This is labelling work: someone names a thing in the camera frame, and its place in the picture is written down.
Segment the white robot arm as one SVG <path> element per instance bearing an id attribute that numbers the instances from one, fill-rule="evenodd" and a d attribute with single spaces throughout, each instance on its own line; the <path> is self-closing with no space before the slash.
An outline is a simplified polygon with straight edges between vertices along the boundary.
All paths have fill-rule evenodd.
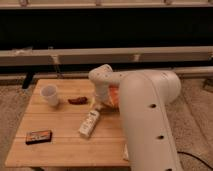
<path id="1" fill-rule="evenodd" d="M 108 64 L 89 72 L 96 100 L 118 87 L 119 112 L 131 171 L 183 171 L 165 105 L 180 94 L 179 77 L 168 70 L 115 72 Z"/>

